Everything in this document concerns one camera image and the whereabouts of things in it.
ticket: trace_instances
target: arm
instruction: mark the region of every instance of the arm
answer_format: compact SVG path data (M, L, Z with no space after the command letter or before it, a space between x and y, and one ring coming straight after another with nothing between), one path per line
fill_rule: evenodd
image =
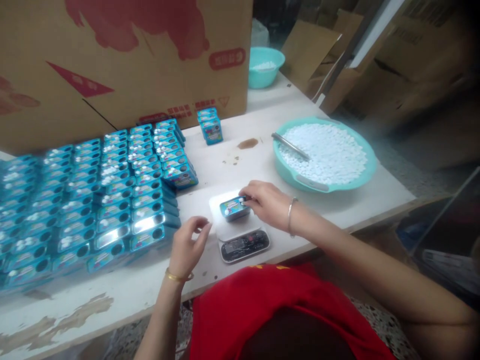
M212 224L201 216L194 216L182 225L173 237L169 272L187 279L204 252ZM196 241L193 233L199 233ZM185 281L163 278L153 313L146 328L135 360L173 360L177 342L177 322L180 298Z
M240 195L267 224L288 231L292 198L273 184L251 181ZM461 359L474 346L477 314L443 287L359 241L303 204L292 207L290 230L331 257L374 298L402 321L405 333L422 354L435 359Z

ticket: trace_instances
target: person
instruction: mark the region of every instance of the person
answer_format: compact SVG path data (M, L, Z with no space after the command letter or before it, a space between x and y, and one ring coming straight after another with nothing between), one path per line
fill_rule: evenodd
M263 222L321 248L400 321L425 359L467 359L478 315L440 285L344 232L281 192L252 180L240 196ZM181 293L212 224L191 217L175 233L171 258L136 360L174 359ZM198 233L197 240L192 240ZM185 359L394 359L344 293L306 272L245 267L193 303Z

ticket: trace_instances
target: silver bracelet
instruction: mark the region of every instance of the silver bracelet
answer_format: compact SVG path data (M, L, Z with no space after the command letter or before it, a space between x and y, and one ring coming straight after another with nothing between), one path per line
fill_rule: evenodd
M290 237L293 239L295 235L292 235L292 230L290 229L290 223L292 222L292 206L294 205L294 202L298 201L299 199L294 197L291 199L290 202L290 207L288 208L288 233L290 234Z

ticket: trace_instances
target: digital scale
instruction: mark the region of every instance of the digital scale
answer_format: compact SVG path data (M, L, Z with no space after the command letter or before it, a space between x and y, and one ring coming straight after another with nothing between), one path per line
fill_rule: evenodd
M249 214L227 222L221 213L220 204L236 198L240 190L230 191L210 199L210 211L218 238L221 259L232 264L252 257L270 247L270 238L265 224L250 211Z

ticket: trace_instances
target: woman's left hand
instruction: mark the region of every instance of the woman's left hand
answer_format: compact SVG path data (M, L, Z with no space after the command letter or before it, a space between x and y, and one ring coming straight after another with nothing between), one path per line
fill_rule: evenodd
M168 270L174 276L186 279L200 260L209 237L212 223L203 216L193 216L173 236L170 265ZM197 240L192 240L194 233Z

